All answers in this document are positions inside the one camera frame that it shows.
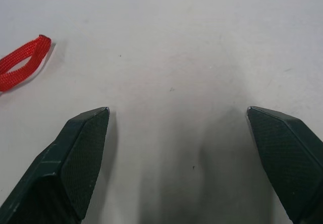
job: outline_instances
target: red cord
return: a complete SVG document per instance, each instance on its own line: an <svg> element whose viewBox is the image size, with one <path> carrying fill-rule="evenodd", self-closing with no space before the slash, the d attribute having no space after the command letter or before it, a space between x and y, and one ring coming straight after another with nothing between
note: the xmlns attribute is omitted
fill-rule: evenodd
<svg viewBox="0 0 323 224"><path fill-rule="evenodd" d="M50 49L51 39L40 35L0 60L0 91L7 91L26 80L39 67ZM21 68L8 72L14 65L31 57Z"/></svg>

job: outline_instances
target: red fabric loop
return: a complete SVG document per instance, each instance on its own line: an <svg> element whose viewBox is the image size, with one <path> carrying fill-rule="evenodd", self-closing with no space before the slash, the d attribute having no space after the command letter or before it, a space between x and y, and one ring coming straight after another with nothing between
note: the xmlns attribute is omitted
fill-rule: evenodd
<svg viewBox="0 0 323 224"><path fill-rule="evenodd" d="M39 67L50 49L51 39L40 35L0 60L0 91L7 91L26 80ZM21 68L8 72L14 65L31 57Z"/></svg>

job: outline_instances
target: red strap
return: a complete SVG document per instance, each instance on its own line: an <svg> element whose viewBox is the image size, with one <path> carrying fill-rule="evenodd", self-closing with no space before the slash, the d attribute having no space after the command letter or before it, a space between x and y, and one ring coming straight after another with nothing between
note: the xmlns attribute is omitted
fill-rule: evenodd
<svg viewBox="0 0 323 224"><path fill-rule="evenodd" d="M50 49L51 39L40 35L0 60L0 91L7 91L32 75ZM24 66L8 72L14 65L31 57Z"/></svg>

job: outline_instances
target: white table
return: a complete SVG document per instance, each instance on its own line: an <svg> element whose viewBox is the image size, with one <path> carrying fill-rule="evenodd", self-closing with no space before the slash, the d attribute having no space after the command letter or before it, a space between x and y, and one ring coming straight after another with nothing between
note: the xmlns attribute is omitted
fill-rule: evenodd
<svg viewBox="0 0 323 224"><path fill-rule="evenodd" d="M0 96L0 203L69 118L110 106L83 223L290 223L244 112L323 137L323 0L1 1L1 55L38 34L57 51Z"/></svg>

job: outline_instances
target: red loop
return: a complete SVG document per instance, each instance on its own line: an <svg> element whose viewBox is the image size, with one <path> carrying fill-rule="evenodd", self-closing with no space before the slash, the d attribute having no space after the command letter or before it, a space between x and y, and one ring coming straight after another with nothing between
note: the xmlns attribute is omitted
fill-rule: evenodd
<svg viewBox="0 0 323 224"><path fill-rule="evenodd" d="M26 80L39 67L50 49L51 39L40 35L0 60L0 91L7 91ZM8 72L14 65L31 57L21 68Z"/></svg>

